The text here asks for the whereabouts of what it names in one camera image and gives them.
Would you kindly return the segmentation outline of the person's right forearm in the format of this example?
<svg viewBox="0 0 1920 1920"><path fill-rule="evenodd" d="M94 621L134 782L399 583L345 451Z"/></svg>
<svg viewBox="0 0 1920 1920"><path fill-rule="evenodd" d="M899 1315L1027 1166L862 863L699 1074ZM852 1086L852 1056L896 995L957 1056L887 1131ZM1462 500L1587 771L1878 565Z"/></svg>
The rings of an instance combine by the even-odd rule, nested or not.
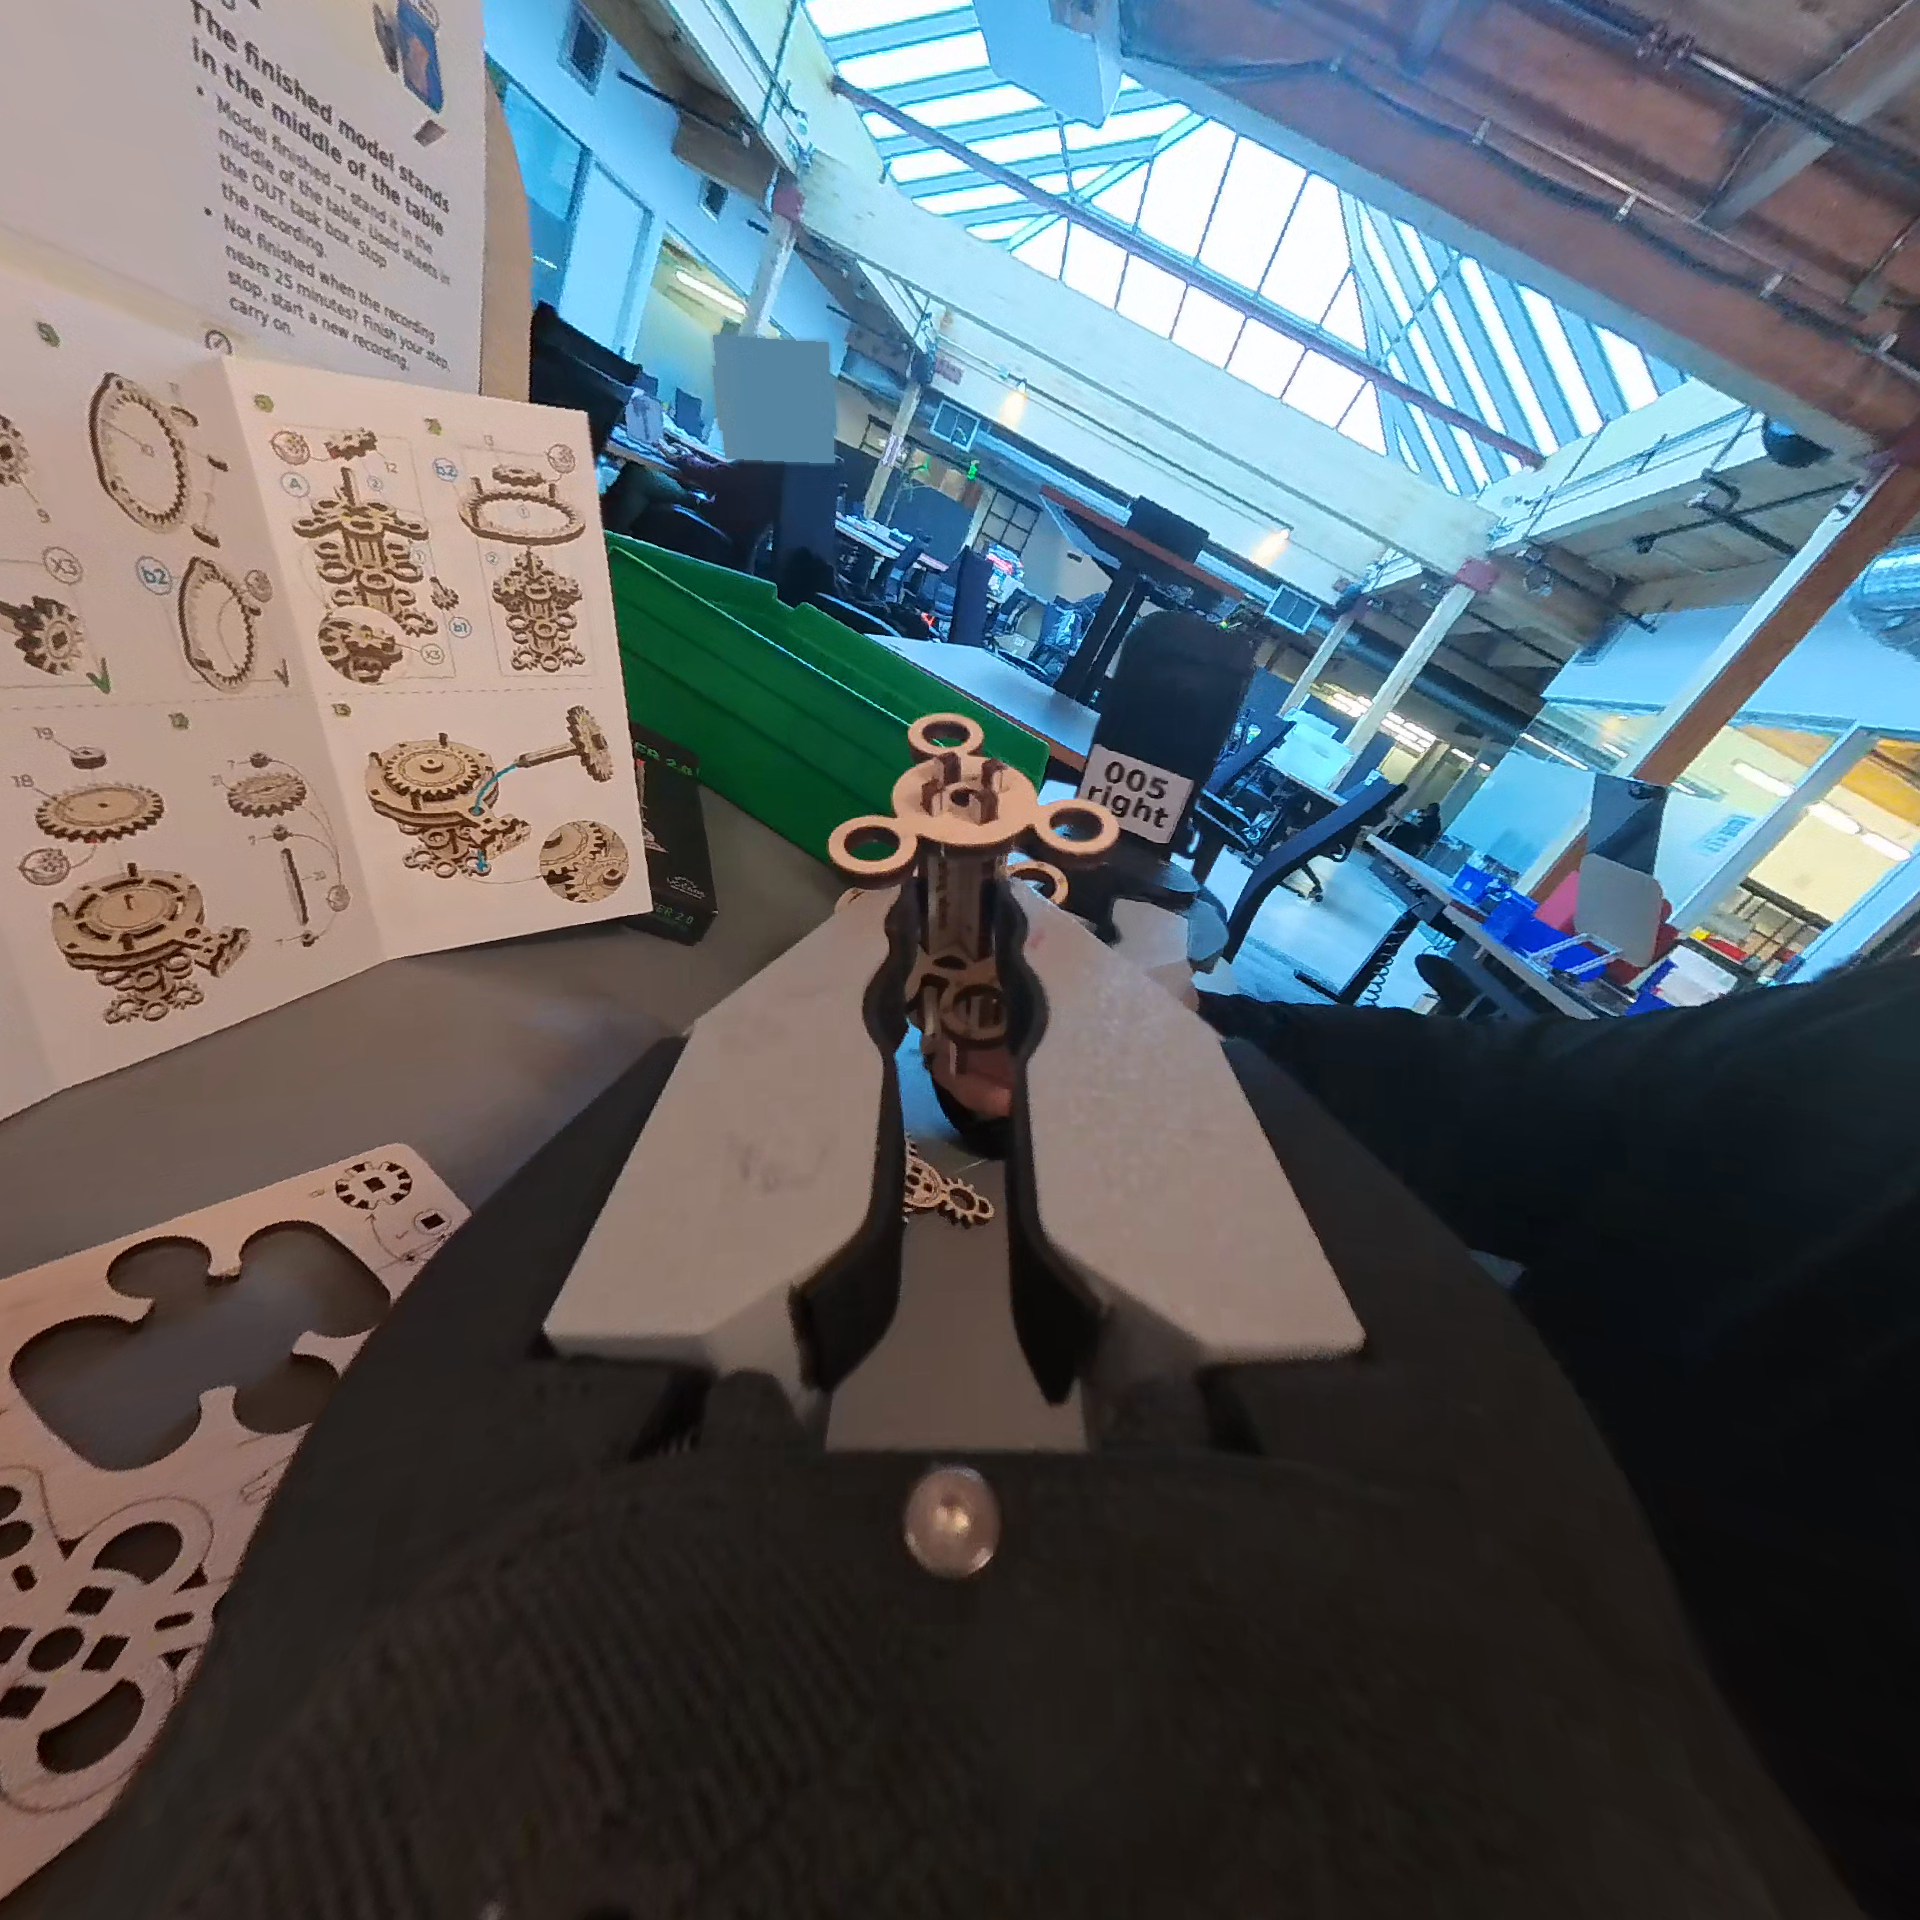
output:
<svg viewBox="0 0 1920 1920"><path fill-rule="evenodd" d="M1620 1459L1916 1498L1912 958L1595 1021L1197 1008L1519 1270Z"/></svg>

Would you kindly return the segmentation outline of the stack of green plastic bins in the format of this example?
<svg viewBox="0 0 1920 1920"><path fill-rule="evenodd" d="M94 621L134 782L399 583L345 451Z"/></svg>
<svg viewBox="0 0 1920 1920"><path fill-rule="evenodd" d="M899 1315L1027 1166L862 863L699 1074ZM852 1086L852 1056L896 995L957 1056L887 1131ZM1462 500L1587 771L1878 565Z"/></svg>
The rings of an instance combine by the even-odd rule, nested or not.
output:
<svg viewBox="0 0 1920 1920"><path fill-rule="evenodd" d="M904 733L961 712L1041 783L1048 750L883 640L790 607L753 576L607 535L615 632L636 728L678 743L702 782L801 852L891 806Z"/></svg>

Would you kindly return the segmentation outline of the black office chair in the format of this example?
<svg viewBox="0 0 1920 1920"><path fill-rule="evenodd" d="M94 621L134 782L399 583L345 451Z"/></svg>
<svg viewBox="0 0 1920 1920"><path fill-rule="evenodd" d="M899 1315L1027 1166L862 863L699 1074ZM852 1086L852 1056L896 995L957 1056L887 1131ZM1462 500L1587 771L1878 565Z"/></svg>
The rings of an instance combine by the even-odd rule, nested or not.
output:
<svg viewBox="0 0 1920 1920"><path fill-rule="evenodd" d="M1286 712L1269 736L1249 739L1221 766L1191 810L1191 878L1207 903L1214 863L1235 852L1245 880L1222 907L1221 960L1238 956L1259 907L1317 859L1339 861L1385 823L1407 790L1377 771L1373 748L1349 752L1342 736L1304 708Z"/></svg>

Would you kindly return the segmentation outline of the folded assembly instruction sheet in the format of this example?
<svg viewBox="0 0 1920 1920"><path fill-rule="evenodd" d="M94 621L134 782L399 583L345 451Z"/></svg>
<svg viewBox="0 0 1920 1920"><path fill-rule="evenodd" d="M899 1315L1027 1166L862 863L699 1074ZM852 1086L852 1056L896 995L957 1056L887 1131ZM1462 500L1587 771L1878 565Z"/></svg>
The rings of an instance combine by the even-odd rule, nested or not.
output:
<svg viewBox="0 0 1920 1920"><path fill-rule="evenodd" d="M583 413L5 267L5 1115L653 900Z"/></svg>

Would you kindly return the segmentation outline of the white office table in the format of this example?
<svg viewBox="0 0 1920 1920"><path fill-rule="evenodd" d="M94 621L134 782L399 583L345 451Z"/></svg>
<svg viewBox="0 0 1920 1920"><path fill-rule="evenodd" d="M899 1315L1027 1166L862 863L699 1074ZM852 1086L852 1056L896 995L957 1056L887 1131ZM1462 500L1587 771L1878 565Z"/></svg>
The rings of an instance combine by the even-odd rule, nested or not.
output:
<svg viewBox="0 0 1920 1920"><path fill-rule="evenodd" d="M1047 746L1047 757L1080 774L1097 731L1097 711L1027 674L1016 662L987 647L951 645L945 640L907 640L873 636L873 640L928 671L940 683L964 693L995 715L1012 723Z"/></svg>

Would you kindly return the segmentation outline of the wooden model axle assembly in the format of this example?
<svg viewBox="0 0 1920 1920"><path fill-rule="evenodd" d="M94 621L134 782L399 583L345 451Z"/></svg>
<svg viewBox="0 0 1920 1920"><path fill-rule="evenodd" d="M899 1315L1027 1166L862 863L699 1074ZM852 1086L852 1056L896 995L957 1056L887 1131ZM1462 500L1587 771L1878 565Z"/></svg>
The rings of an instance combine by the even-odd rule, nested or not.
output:
<svg viewBox="0 0 1920 1920"><path fill-rule="evenodd" d="M977 723L935 711L904 733L910 763L889 806L836 826L833 868L864 892L896 890L907 917L903 1011L952 1120L1006 1120L1015 1094L1009 995L999 917L1016 880L1061 906L1072 875L1120 840L1095 799L1041 799L1032 778L987 750Z"/></svg>

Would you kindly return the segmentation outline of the black model kit box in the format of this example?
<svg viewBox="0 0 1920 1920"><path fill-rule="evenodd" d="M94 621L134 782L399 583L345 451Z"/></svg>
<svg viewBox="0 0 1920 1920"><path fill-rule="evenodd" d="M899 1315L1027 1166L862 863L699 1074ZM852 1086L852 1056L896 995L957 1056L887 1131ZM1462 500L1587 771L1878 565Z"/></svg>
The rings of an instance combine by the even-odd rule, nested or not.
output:
<svg viewBox="0 0 1920 1920"><path fill-rule="evenodd" d="M702 767L692 750L638 723L630 723L630 746L651 906L627 917L627 925L694 946L717 915Z"/></svg>

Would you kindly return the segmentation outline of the laser-cut plywood part sheet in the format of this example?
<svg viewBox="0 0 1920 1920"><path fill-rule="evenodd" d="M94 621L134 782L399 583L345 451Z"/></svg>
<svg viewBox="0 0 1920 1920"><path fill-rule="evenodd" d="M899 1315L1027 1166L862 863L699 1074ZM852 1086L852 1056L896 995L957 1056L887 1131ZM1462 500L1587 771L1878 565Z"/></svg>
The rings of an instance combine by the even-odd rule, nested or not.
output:
<svg viewBox="0 0 1920 1920"><path fill-rule="evenodd" d="M412 1144L384 1142L5 1278L5 1887L94 1828L152 1751L304 1437L253 1428L238 1384L213 1383L157 1460L104 1467L32 1408L13 1360L63 1325L144 1327L152 1302L112 1267L148 1246L238 1283L261 1234L308 1227L396 1304L465 1218Z"/></svg>

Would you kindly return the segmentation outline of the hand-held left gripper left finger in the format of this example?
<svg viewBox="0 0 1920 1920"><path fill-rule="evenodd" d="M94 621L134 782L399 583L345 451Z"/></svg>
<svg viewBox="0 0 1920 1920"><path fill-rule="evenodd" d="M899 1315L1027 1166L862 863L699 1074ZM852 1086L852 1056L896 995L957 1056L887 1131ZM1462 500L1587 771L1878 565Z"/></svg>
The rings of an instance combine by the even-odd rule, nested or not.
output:
<svg viewBox="0 0 1920 1920"><path fill-rule="evenodd" d="M571 1360L768 1375L805 1427L903 1283L910 910L856 895L685 1036L543 1318Z"/></svg>

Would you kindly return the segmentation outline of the white printed task sheet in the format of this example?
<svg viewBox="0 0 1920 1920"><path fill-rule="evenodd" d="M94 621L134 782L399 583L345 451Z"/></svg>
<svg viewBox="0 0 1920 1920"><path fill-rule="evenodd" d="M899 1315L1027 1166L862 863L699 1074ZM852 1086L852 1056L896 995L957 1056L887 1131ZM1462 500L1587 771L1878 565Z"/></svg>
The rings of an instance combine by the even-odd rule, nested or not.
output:
<svg viewBox="0 0 1920 1920"><path fill-rule="evenodd" d="M238 351L476 394L471 2L5 2L5 226Z"/></svg>

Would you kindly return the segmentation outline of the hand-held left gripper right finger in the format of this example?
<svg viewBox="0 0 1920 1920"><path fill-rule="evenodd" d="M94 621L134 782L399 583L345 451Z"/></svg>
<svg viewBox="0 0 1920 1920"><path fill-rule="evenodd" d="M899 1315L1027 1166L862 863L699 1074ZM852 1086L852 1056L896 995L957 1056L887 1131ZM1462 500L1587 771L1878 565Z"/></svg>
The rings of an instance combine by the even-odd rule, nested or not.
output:
<svg viewBox="0 0 1920 1920"><path fill-rule="evenodd" d="M1041 1399L1344 1360L1364 1332L1182 956L1003 895L1009 1308Z"/></svg>

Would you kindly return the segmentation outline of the wooden triple gear piece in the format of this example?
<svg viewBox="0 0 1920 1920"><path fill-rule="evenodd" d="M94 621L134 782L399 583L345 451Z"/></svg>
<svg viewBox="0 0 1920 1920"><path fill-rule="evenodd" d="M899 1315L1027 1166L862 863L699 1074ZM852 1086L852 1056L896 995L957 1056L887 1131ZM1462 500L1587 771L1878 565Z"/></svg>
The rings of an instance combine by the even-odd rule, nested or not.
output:
<svg viewBox="0 0 1920 1920"><path fill-rule="evenodd" d="M940 1215L959 1229L985 1227L997 1218L995 1200L969 1182L935 1168L910 1135L903 1144L900 1220Z"/></svg>

